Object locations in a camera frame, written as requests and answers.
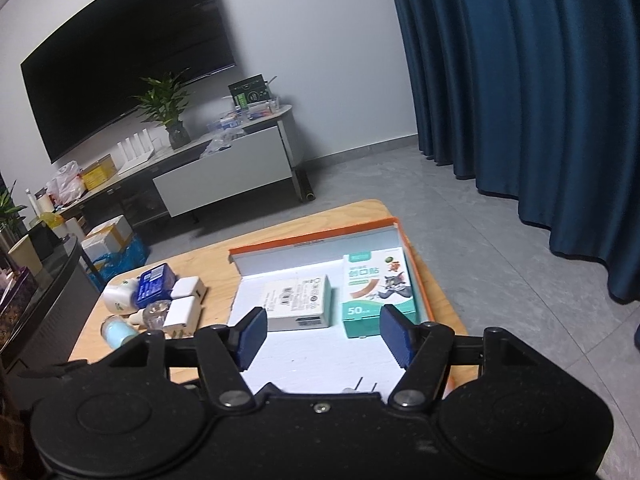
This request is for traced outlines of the white green round bottle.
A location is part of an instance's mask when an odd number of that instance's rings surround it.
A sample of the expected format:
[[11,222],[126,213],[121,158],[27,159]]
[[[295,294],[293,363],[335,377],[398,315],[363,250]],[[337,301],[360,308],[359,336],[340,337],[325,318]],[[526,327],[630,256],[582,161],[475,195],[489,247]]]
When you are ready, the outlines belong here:
[[120,284],[105,286],[101,298],[108,312],[116,315],[130,315],[139,310],[137,294],[139,280],[130,278]]

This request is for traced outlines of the blue rectangular tin box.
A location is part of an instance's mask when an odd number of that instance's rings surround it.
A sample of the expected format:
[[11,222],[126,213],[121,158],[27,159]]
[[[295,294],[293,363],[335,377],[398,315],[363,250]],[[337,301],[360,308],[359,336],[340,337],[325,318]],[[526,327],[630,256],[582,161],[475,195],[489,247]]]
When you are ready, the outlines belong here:
[[144,271],[138,279],[137,307],[143,309],[155,301],[171,300],[176,281],[177,275],[167,263]]

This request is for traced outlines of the light blue toothpick holder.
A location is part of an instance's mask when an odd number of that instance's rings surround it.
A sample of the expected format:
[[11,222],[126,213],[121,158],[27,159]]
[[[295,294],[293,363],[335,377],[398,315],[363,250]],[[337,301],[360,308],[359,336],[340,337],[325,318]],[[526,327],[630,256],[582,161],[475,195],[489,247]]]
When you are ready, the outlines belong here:
[[124,318],[118,315],[110,315],[106,318],[101,325],[100,333],[103,340],[112,350],[120,348],[139,335],[134,326],[131,326]]

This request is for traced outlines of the orange-edged white cardboard tray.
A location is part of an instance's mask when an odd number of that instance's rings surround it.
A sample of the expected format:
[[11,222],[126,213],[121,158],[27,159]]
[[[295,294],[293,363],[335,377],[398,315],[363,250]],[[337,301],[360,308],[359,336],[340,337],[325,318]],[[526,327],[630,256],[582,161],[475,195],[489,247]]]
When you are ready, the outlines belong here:
[[386,218],[235,247],[240,274],[229,322],[254,307],[268,335],[242,376],[258,391],[389,396],[402,368],[380,335],[381,308],[411,322],[431,317],[416,260],[399,221]]

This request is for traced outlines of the white and black TV cabinet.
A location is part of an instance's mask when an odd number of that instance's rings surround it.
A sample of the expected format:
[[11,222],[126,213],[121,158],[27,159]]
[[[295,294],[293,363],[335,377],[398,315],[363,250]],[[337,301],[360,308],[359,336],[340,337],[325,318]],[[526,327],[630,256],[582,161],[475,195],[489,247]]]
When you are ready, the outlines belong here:
[[243,122],[244,134],[210,155],[204,151],[214,140],[211,133],[178,150],[163,148],[64,207],[61,216],[81,216],[96,226],[123,214],[138,228],[284,180],[292,182],[299,200],[309,202],[314,191],[292,110],[285,105],[270,116]]

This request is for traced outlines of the yellow cardboard box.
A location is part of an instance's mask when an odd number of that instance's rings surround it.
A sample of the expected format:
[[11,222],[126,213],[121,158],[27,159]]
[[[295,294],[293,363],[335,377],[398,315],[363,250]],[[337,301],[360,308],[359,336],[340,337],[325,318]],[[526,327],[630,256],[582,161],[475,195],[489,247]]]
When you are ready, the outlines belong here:
[[117,168],[111,154],[101,157],[80,172],[81,179],[88,191],[92,191],[111,180],[115,174],[117,174]]

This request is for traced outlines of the white charger cube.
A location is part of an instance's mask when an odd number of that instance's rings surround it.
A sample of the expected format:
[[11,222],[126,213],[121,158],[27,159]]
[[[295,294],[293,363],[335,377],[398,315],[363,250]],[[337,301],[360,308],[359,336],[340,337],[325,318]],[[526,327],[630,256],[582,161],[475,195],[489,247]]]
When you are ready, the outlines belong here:
[[163,332],[171,339],[192,336],[198,328],[201,312],[201,301],[194,296],[172,300],[164,319]]
[[207,287],[198,276],[187,276],[186,278],[179,278],[175,282],[170,292],[170,298],[177,300],[192,296],[202,302],[206,295],[206,290]]

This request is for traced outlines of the white yellow cardboard boxes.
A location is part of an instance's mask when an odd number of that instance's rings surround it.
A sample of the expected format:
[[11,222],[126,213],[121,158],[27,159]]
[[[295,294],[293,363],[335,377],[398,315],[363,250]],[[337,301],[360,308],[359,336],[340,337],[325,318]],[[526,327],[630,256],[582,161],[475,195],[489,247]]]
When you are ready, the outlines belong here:
[[93,228],[81,242],[91,261],[122,252],[134,237],[134,231],[123,214]]

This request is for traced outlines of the white product box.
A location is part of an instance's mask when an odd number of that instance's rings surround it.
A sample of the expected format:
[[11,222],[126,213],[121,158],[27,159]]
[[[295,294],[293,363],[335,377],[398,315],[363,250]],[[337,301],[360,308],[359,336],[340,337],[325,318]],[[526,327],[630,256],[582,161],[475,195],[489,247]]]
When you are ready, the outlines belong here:
[[332,288],[326,275],[303,276],[267,284],[262,307],[270,332],[315,330],[331,324]]

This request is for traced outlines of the potted green plant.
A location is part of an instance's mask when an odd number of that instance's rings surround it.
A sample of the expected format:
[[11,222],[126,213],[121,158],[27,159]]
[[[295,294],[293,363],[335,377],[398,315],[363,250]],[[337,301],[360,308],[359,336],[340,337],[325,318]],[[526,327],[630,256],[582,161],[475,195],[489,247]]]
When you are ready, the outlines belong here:
[[17,205],[13,200],[16,182],[8,188],[1,183],[1,246],[4,250],[11,249],[25,234],[24,217],[25,205]]
[[181,76],[182,73],[166,73],[157,78],[142,77],[145,88],[136,95],[138,111],[143,121],[163,126],[173,150],[183,148],[191,142],[181,119],[189,105],[189,92]]

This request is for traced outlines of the dark blue curtain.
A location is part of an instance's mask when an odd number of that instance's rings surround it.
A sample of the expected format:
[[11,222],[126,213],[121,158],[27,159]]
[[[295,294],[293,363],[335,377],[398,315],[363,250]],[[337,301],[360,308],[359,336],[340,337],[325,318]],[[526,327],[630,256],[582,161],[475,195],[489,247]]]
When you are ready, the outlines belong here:
[[639,0],[394,0],[420,151],[639,296]]

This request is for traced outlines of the green black display box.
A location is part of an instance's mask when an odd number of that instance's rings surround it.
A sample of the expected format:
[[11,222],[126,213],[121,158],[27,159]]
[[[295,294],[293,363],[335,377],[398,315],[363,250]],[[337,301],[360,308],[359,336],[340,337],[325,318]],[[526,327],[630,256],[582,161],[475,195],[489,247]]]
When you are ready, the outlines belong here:
[[247,110],[251,105],[271,99],[271,93],[262,74],[251,76],[228,85],[234,105]]

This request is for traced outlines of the clear bottle white cap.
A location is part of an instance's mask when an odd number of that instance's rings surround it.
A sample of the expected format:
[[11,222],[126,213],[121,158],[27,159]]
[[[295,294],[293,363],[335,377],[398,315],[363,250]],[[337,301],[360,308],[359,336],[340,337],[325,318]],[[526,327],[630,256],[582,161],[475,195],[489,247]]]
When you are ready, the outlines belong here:
[[130,314],[127,322],[138,330],[162,330],[170,305],[170,300],[154,301]]

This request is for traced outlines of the large black television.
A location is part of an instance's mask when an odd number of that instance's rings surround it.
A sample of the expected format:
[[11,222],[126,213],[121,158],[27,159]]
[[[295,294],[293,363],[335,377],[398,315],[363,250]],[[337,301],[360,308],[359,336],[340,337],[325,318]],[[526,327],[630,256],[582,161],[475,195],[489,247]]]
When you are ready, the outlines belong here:
[[217,0],[94,0],[24,59],[23,80],[55,162],[130,114],[145,81],[190,84],[234,66]]

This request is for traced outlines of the teal cartoon bandage box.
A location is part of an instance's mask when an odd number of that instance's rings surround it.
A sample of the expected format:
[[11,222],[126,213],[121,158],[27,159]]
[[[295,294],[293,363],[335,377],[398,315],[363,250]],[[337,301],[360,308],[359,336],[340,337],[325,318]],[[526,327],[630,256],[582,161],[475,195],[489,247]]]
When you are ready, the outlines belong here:
[[401,247],[344,255],[343,270],[342,322],[348,338],[378,336],[386,304],[416,322],[416,297]]

